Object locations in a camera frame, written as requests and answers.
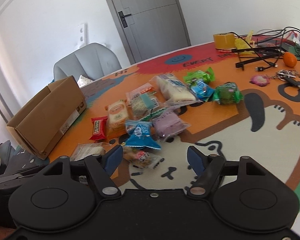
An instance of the orange fruit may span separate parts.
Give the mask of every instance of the orange fruit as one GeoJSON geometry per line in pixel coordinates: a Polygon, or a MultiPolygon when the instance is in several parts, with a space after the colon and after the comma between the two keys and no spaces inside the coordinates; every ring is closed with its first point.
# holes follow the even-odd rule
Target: orange fruit
{"type": "Polygon", "coordinates": [[[288,67],[295,67],[295,65],[298,63],[298,60],[295,55],[293,55],[290,52],[285,52],[283,55],[283,62],[288,67]]]}

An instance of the brown cardboard box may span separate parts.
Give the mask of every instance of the brown cardboard box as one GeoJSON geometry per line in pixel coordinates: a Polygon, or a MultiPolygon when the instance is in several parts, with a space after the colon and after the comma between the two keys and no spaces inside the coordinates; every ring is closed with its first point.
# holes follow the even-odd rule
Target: brown cardboard box
{"type": "Polygon", "coordinates": [[[21,147],[44,160],[86,107],[70,76],[36,94],[8,122],[7,129],[21,147]]]}

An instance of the green wrapped candy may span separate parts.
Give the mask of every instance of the green wrapped candy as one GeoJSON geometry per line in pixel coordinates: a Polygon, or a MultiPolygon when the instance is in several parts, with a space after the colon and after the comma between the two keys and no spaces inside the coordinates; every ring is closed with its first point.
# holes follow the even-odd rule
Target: green wrapped candy
{"type": "Polygon", "coordinates": [[[197,70],[194,72],[188,72],[186,76],[183,77],[183,80],[186,84],[191,84],[194,80],[202,79],[206,84],[215,80],[214,72],[211,67],[206,71],[197,70]]]}
{"type": "Polygon", "coordinates": [[[227,82],[218,86],[213,94],[213,101],[217,101],[220,105],[237,104],[241,100],[243,100],[243,95],[234,82],[227,82]]]}

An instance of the screw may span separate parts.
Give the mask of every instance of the screw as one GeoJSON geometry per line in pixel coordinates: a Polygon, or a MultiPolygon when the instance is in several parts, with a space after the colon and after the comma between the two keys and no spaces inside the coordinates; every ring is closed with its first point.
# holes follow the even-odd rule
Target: screw
{"type": "Polygon", "coordinates": [[[114,195],[118,192],[118,189],[116,187],[105,187],[102,192],[106,195],[114,195]]]}
{"type": "Polygon", "coordinates": [[[193,187],[190,189],[190,192],[193,195],[203,195],[206,193],[206,190],[203,187],[193,187]]]}
{"type": "Polygon", "coordinates": [[[151,193],[150,197],[159,197],[159,194],[158,193],[151,193]]]}

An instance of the chair backrest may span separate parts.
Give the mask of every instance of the chair backrest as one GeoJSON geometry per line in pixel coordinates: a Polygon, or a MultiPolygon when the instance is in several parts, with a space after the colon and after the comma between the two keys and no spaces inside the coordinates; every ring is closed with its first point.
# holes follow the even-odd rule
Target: chair backrest
{"type": "Polygon", "coordinates": [[[80,75],[96,80],[121,69],[117,56],[105,46],[91,43],[59,60],[53,68],[54,80],[80,75]]]}

